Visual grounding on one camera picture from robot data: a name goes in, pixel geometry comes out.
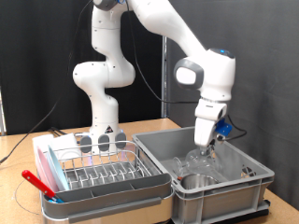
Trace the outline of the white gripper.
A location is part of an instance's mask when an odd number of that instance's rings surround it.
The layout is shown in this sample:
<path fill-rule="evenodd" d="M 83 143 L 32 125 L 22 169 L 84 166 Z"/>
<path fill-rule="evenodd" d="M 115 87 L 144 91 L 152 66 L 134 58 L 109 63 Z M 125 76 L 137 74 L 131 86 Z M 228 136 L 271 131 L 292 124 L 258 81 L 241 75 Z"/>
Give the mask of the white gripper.
<path fill-rule="evenodd" d="M 194 127 L 194 142 L 200 146 L 200 154 L 207 155 L 207 146 L 210 153 L 215 151 L 214 132 L 216 124 L 227 112 L 226 103 L 214 103 L 200 99 L 195 108 L 196 116 Z"/>

